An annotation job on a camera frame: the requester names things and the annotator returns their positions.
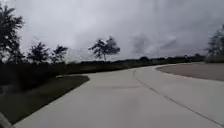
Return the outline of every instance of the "sky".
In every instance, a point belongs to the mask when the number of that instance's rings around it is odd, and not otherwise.
[[[21,49],[38,41],[69,48],[68,61],[91,60],[88,48],[113,36],[121,48],[110,59],[204,53],[224,23],[224,0],[4,0],[25,25]]]

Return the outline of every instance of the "grass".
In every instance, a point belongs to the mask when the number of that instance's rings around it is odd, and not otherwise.
[[[15,124],[88,80],[81,75],[55,78],[25,93],[4,95],[0,97],[0,111]]]

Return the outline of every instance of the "tree trunk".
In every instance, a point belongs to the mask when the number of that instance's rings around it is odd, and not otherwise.
[[[107,58],[106,58],[106,55],[105,55],[105,54],[103,54],[103,58],[104,58],[104,61],[106,61],[106,60],[107,60]]]

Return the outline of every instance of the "distant tree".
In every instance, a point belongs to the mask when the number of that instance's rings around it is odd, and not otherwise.
[[[55,50],[51,53],[51,62],[52,63],[60,63],[64,61],[66,52],[68,48],[58,45]]]
[[[211,37],[206,50],[209,56],[224,55],[224,25]]]
[[[7,5],[1,6],[0,4],[0,61],[3,60],[6,55],[9,55],[8,59],[12,59],[15,62],[21,61],[21,52],[19,49],[20,37],[17,34],[17,30],[22,28],[22,17],[15,16],[13,14],[14,8],[9,8]]]
[[[120,48],[117,46],[113,37],[110,37],[106,42],[99,39],[89,50],[93,50],[93,54],[96,58],[102,59],[103,57],[105,61],[106,55],[116,55],[120,52]]]
[[[46,63],[49,59],[48,51],[49,48],[46,48],[45,44],[39,42],[37,45],[31,47],[27,59],[35,64]]]
[[[146,56],[141,57],[139,60],[142,62],[149,62],[149,58]]]

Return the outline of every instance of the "paved walkway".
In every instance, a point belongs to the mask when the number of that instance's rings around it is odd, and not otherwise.
[[[89,75],[90,81],[16,128],[221,128],[224,83],[154,67]]]

